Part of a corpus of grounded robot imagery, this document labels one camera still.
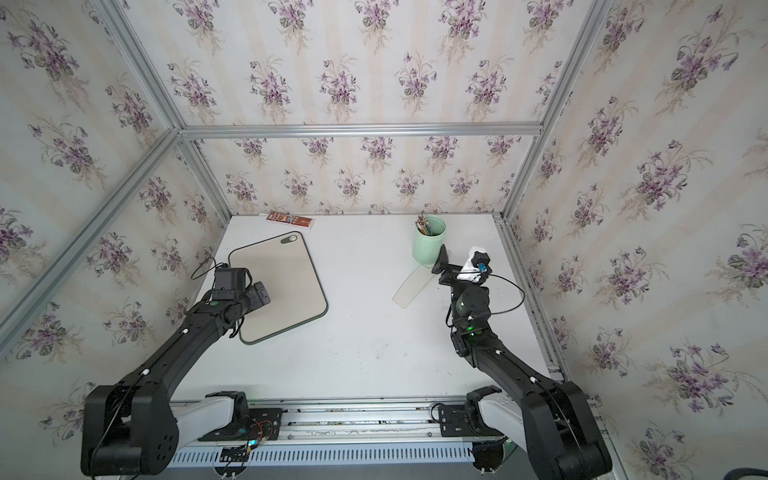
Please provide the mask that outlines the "beige green-rimmed cutting board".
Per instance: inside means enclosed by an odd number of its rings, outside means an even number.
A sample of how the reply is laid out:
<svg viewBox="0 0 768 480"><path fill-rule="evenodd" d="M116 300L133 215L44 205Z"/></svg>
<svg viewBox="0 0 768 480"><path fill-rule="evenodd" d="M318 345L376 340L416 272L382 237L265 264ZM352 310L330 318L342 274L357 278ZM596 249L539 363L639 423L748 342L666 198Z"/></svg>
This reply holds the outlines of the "beige green-rimmed cutting board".
<svg viewBox="0 0 768 480"><path fill-rule="evenodd" d="M238 247L229 264L247 268L266 289L270 302L249 313L240 340L254 345L324 316L325 292L303 235L291 231Z"/></svg>

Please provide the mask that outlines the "red rectangular box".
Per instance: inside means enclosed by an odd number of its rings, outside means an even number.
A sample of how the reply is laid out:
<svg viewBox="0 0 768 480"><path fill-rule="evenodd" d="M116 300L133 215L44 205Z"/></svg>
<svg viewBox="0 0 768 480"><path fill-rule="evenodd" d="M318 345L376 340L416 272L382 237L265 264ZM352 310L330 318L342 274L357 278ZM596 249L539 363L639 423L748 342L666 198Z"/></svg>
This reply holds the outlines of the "red rectangular box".
<svg viewBox="0 0 768 480"><path fill-rule="evenodd" d="M267 220L270 222L288 224L301 228L311 228L314 224L314 220L309 217L303 217L298 215L292 215L286 212L272 211L267 215Z"/></svg>

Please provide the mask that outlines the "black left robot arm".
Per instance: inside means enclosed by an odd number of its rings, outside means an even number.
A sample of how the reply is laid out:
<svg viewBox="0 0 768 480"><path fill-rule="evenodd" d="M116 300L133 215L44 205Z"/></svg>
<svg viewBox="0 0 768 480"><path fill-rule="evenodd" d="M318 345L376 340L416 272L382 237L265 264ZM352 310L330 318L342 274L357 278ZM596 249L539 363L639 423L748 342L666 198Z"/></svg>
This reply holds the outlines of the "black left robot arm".
<svg viewBox="0 0 768 480"><path fill-rule="evenodd" d="M176 388L210 346L269 303L261 282L213 288L150 358L117 383L94 388L84 402L83 475L156 475L165 470L182 445L170 405Z"/></svg>

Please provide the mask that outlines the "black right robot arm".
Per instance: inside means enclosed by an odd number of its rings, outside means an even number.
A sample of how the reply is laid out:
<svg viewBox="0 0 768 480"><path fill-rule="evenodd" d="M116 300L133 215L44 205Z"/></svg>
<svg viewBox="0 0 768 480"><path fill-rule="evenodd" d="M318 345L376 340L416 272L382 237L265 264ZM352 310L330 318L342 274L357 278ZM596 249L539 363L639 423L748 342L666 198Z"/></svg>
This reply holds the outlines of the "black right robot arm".
<svg viewBox="0 0 768 480"><path fill-rule="evenodd" d="M451 289L446 315L457 355L495 385L467 396L468 416L497 430L521 447L540 479L596 479L613 460L584 392L571 381L558 382L513 354L492 331L490 257L471 249L462 265L440 248L432 268Z"/></svg>

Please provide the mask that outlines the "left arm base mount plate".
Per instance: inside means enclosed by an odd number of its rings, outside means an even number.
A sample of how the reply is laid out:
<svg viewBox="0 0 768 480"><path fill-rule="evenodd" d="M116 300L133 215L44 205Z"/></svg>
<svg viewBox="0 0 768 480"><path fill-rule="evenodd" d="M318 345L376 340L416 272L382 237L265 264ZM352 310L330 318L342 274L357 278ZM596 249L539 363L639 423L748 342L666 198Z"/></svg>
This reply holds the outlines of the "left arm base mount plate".
<svg viewBox="0 0 768 480"><path fill-rule="evenodd" d="M283 410L281 408L256 408L241 418L199 438L200 442L246 440L277 440L280 433Z"/></svg>

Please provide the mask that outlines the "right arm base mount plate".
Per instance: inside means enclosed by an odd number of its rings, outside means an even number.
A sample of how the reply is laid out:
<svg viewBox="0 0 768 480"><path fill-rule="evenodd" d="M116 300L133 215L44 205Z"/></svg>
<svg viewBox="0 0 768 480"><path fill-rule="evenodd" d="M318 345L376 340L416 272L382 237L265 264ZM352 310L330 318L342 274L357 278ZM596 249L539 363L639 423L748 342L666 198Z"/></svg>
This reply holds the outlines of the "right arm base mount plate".
<svg viewBox="0 0 768 480"><path fill-rule="evenodd" d="M440 435L458 437L501 437L502 434L486 426L479 417L470 414L464 405L435 403L430 408L431 419L438 424Z"/></svg>

